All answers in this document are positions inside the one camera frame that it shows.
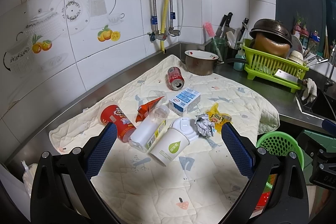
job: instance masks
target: pink brush bristles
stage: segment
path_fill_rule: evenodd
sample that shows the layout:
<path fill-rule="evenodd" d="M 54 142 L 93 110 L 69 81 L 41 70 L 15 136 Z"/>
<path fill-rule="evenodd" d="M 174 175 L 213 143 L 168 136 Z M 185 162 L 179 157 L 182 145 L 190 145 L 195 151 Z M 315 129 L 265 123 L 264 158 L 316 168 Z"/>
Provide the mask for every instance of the pink brush bristles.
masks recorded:
<path fill-rule="evenodd" d="M 204 23 L 203 27 L 207 31 L 207 33 L 210 37 L 212 37 L 212 38 L 215 37 L 215 32 L 214 32 L 214 30 L 212 28 L 212 24 L 210 22 Z"/>

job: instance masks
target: white quilted cloth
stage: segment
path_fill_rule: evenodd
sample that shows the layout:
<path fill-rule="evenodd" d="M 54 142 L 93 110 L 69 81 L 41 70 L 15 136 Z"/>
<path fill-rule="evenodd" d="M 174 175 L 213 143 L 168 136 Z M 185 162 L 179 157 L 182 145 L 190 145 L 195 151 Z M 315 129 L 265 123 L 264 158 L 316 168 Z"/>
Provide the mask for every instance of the white quilted cloth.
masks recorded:
<path fill-rule="evenodd" d="M 168 98 L 178 93 L 167 84 L 167 71 L 173 66 L 181 69 L 185 87 L 201 93 L 200 103 L 187 116 L 204 113 L 217 102 L 219 111 L 230 114 L 236 130 L 253 144 L 258 134 L 279 127 L 277 110 L 256 92 L 217 74 L 193 75 L 171 55 L 50 131 L 53 146 L 60 153 L 68 153 L 97 136 L 104 128 L 96 118 L 97 112 L 100 105 L 109 101 L 117 102 L 136 126 L 137 108 L 146 102 L 149 91 L 163 90 Z M 171 111 L 163 132 L 178 117 Z M 127 223 L 217 224 L 240 195 L 247 178 L 240 175 L 221 135 L 215 134 L 209 140 L 192 141 L 167 167 L 117 139 L 91 182 L 107 205 Z"/>

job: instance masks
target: white paper cup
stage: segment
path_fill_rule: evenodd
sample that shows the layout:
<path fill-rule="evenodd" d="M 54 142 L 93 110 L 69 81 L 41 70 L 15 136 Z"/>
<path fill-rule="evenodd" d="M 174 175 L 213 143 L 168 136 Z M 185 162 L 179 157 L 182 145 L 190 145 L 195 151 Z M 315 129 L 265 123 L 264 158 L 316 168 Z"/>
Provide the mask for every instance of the white paper cup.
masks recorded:
<path fill-rule="evenodd" d="M 176 128 L 168 128 L 150 154 L 163 166 L 167 166 L 190 144 L 189 139 Z"/>

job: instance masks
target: green plastic basket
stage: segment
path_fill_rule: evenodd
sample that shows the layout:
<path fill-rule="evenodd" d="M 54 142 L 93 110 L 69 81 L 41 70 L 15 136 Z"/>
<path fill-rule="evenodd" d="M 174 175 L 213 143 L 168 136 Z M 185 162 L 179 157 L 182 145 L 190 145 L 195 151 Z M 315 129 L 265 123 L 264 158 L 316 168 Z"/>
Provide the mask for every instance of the green plastic basket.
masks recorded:
<path fill-rule="evenodd" d="M 250 39 L 244 39 L 243 49 L 245 50 L 246 61 L 248 62 L 248 64 L 245 65 L 245 70 L 249 80 L 253 80 L 258 76 L 291 88 L 291 93 L 295 93 L 296 90 L 301 90 L 301 85 L 276 78 L 274 75 L 280 69 L 303 80 L 309 68 L 293 61 L 249 48 L 250 43 Z"/>
<path fill-rule="evenodd" d="M 284 132 L 274 131 L 264 134 L 257 141 L 256 147 L 263 147 L 270 154 L 277 156 L 286 156 L 290 151 L 293 151 L 296 153 L 301 168 L 303 170 L 303 167 L 305 165 L 303 152 L 299 147 L 299 145 L 297 144 L 297 141 L 293 137 Z M 269 182 L 267 182 L 265 187 L 266 192 L 269 192 L 271 189 L 272 185 Z"/>

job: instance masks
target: blue label on hose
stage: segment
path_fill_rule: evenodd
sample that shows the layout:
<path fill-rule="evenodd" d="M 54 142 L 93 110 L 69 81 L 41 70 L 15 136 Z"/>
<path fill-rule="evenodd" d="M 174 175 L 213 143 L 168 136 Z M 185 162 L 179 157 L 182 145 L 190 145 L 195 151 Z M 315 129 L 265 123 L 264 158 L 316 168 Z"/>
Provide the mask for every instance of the blue label on hose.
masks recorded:
<path fill-rule="evenodd" d="M 158 23 L 158 18 L 155 16 L 152 16 L 151 22 L 152 22 L 152 25 L 156 25 Z"/>

